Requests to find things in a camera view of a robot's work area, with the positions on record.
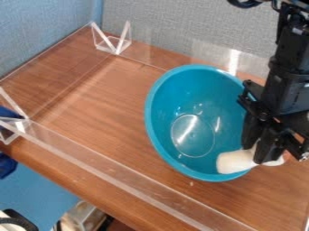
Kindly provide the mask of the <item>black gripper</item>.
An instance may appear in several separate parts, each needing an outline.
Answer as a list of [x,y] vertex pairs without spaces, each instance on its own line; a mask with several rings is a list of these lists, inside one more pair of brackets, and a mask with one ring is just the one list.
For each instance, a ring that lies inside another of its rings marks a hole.
[[271,58],[266,84],[242,82],[238,103],[246,110],[240,145],[251,149],[252,161],[277,161],[289,151],[299,162],[309,158],[309,69]]

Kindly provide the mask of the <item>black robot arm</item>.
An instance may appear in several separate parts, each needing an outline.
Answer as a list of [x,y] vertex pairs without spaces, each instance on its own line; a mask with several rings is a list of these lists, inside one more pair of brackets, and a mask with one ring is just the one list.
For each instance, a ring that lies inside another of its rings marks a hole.
[[309,0],[227,0],[242,9],[269,2],[278,12],[277,50],[263,85],[246,79],[238,102],[246,110],[243,149],[254,149],[257,164],[283,152],[309,159]]

